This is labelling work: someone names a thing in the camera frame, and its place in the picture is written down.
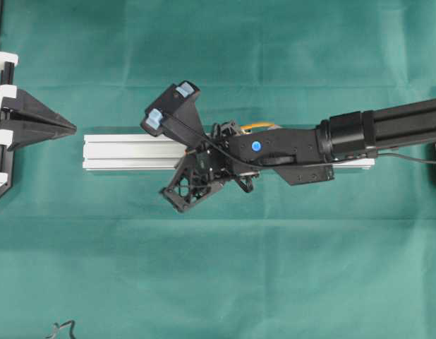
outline blue screw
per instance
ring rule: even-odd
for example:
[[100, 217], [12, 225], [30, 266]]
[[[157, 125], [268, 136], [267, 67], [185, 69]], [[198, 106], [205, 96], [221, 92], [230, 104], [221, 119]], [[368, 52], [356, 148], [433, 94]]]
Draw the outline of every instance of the blue screw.
[[259, 152], [262, 149], [262, 144], [259, 141], [254, 141], [251, 148], [254, 152]]

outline green tablecloth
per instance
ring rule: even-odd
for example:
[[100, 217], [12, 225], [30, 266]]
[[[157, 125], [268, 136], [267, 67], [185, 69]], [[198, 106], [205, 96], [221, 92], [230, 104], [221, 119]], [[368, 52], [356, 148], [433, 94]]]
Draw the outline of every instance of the green tablecloth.
[[[179, 215], [172, 172], [93, 174], [83, 135], [183, 79], [204, 124], [317, 124], [436, 97], [436, 0], [6, 0], [15, 84], [78, 126], [16, 153], [0, 338], [436, 338], [436, 172], [263, 174]], [[430, 146], [404, 153], [431, 157]]]

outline wire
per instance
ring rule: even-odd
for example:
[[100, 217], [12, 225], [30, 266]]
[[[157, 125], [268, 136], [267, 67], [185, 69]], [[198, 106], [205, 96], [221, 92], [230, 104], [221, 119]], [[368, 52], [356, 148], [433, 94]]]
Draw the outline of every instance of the wire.
[[400, 159], [419, 162], [420, 164], [436, 165], [436, 160], [426, 160], [426, 159], [420, 159], [418, 157], [409, 157], [407, 155], [398, 154], [398, 153], [380, 153], [380, 154], [378, 154], [378, 156], [379, 157], [399, 157]]
[[248, 129], [258, 129], [260, 127], [271, 127], [271, 126], [275, 126], [275, 124], [273, 124], [272, 122], [259, 121], [259, 122], [255, 122], [253, 124], [241, 126], [240, 129], [243, 132], [246, 132]]
[[74, 333], [73, 333], [73, 331], [74, 331], [74, 327], [75, 327], [75, 321], [74, 321], [74, 320], [69, 320], [69, 321], [67, 321], [67, 322], [65, 322], [65, 323], [63, 323], [63, 324], [61, 324], [61, 325], [59, 325], [58, 323], [54, 323], [54, 329], [53, 329], [53, 331], [52, 331], [52, 334], [51, 334], [51, 335], [48, 335], [48, 336], [46, 337], [46, 339], [55, 339], [55, 338], [56, 338], [56, 335], [58, 334], [58, 332], [59, 332], [62, 328], [67, 327], [67, 325], [71, 325], [71, 326], [69, 327], [69, 338], [70, 338], [70, 339], [75, 339], [75, 336], [74, 336]]
[[291, 168], [291, 167], [322, 167], [322, 166], [333, 165], [333, 164], [343, 164], [345, 162], [351, 162], [351, 161], [359, 160], [361, 158], [366, 157], [366, 155], [361, 155], [360, 157], [356, 157], [356, 158], [350, 159], [350, 160], [345, 159], [345, 160], [335, 160], [332, 162], [319, 162], [319, 163], [314, 162], [314, 163], [308, 163], [308, 164], [290, 164], [290, 165], [274, 165], [274, 166], [254, 165], [254, 164], [246, 162], [246, 161], [232, 155], [231, 153], [226, 152], [221, 147], [219, 147], [216, 143], [214, 143], [208, 136], [196, 131], [195, 129], [193, 129], [192, 127], [187, 125], [185, 122], [180, 120], [178, 117], [175, 117], [173, 114], [170, 114], [169, 118], [177, 121], [180, 125], [182, 125], [186, 129], [188, 129], [191, 133], [195, 134], [202, 141], [210, 144], [214, 149], [216, 149], [217, 151], [219, 151], [223, 155], [227, 156], [232, 161], [237, 162], [238, 164], [243, 165], [243, 166], [252, 167], [253, 169], [256, 169], [256, 170], [266, 170], [269, 168], [283, 168], [283, 167], [288, 167], [288, 168]]

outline black cable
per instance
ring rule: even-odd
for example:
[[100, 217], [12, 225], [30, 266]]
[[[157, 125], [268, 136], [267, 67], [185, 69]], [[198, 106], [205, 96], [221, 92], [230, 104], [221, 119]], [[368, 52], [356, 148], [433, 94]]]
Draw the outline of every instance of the black cable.
[[168, 117], [170, 119], [173, 119], [173, 120], [177, 121], [183, 127], [188, 129], [191, 133], [195, 134], [198, 138], [202, 139], [202, 141], [210, 144], [214, 149], [218, 150], [220, 153], [224, 154], [225, 156], [227, 156], [232, 161], [237, 162], [237, 163], [239, 163], [240, 165], [243, 165], [243, 166], [252, 167], [253, 169], [257, 169], [257, 170], [266, 170], [266, 169], [269, 169], [269, 168], [280, 168], [280, 167], [289, 167], [289, 168], [290, 167], [322, 167], [322, 166], [333, 165], [333, 164], [343, 164], [345, 162], [359, 160], [359, 159], [361, 159], [363, 157], [366, 157], [365, 155], [361, 155], [360, 157], [357, 157], [357, 158], [354, 158], [354, 159], [350, 159], [350, 160], [348, 160], [348, 159], [345, 159], [345, 160], [335, 160], [335, 161], [332, 161], [332, 162], [319, 162], [319, 163], [309, 163], [309, 164], [301, 164], [301, 165], [300, 164], [270, 165], [270, 166], [253, 165], [253, 164], [251, 164], [249, 162], [246, 162], [246, 161], [236, 157], [235, 155], [232, 155], [231, 153], [226, 152], [221, 147], [219, 147], [216, 143], [214, 143], [212, 141], [212, 139], [210, 139], [208, 136], [206, 136], [205, 134], [197, 132], [195, 129], [193, 129], [192, 127], [187, 125], [185, 122], [180, 120], [178, 117], [175, 117], [172, 114], [168, 114]]
[[400, 159], [419, 162], [420, 164], [436, 165], [436, 160], [426, 160], [426, 159], [420, 159], [418, 157], [409, 157], [407, 155], [398, 154], [398, 153], [380, 153], [378, 154], [378, 157], [399, 157]]

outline silver aluminum profile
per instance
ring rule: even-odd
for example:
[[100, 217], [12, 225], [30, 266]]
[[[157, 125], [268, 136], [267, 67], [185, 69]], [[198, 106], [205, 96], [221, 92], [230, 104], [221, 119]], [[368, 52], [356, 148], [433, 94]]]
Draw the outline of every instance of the silver aluminum profile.
[[[185, 146], [150, 134], [85, 135], [83, 168], [88, 171], [174, 170], [185, 154]], [[335, 164], [335, 169], [368, 170], [375, 159], [360, 159]]]

